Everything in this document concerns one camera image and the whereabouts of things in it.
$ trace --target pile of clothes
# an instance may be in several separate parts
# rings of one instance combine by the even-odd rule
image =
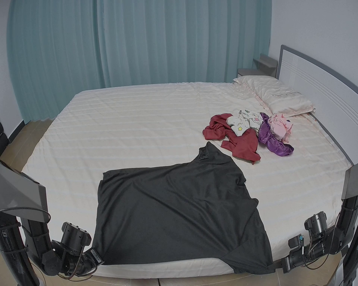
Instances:
[[[292,154],[294,148],[288,143],[292,123],[282,114],[269,117],[266,113],[241,110],[238,116],[231,113],[215,115],[203,130],[206,140],[222,140],[221,147],[237,158],[255,163],[261,159],[256,153],[259,142],[278,156]]]

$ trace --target clothing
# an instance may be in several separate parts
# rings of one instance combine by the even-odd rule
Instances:
[[[210,142],[189,163],[108,171],[92,246],[106,265],[214,257],[235,273],[273,273],[258,200],[245,181]]]
[[[267,145],[267,148],[278,156],[287,156],[292,154],[294,148],[290,144],[284,144],[271,133],[270,124],[268,123],[268,115],[266,113],[260,113],[263,118],[263,124],[261,125],[258,133],[258,141]]]
[[[230,116],[226,122],[231,126],[231,129],[235,132],[236,136],[241,136],[249,128],[253,128],[256,135],[258,135],[258,131],[262,124],[262,117],[256,112],[240,110],[238,117]]]
[[[271,116],[268,121],[271,126],[271,133],[277,140],[288,143],[289,135],[292,131],[292,123],[282,113]]]
[[[258,140],[253,129],[248,129],[242,136],[236,136],[226,119],[232,114],[224,113],[211,118],[209,126],[203,130],[206,140],[222,140],[227,136],[229,141],[223,141],[221,147],[232,152],[232,155],[245,160],[259,161],[260,155],[256,153]]]

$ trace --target red garment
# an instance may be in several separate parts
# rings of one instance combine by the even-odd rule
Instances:
[[[222,148],[231,151],[234,157],[249,160],[252,163],[259,161],[261,157],[256,153],[258,140],[255,130],[249,128],[241,136],[236,136],[226,123],[226,119],[230,116],[232,116],[230,113],[214,115],[210,119],[210,125],[203,130],[205,139],[221,140],[227,136],[229,141],[223,141]]]

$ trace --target black t-shirt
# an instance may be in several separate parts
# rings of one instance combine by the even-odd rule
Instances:
[[[272,253],[245,177],[207,143],[189,163],[112,170],[98,187],[93,247],[105,265],[214,257],[235,273],[272,273]]]

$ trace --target purple satin cloth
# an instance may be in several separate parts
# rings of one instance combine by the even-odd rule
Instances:
[[[267,145],[267,148],[281,157],[292,154],[294,148],[290,144],[284,144],[277,140],[271,133],[270,124],[268,123],[269,116],[266,113],[260,113],[263,119],[260,130],[258,132],[258,141]]]

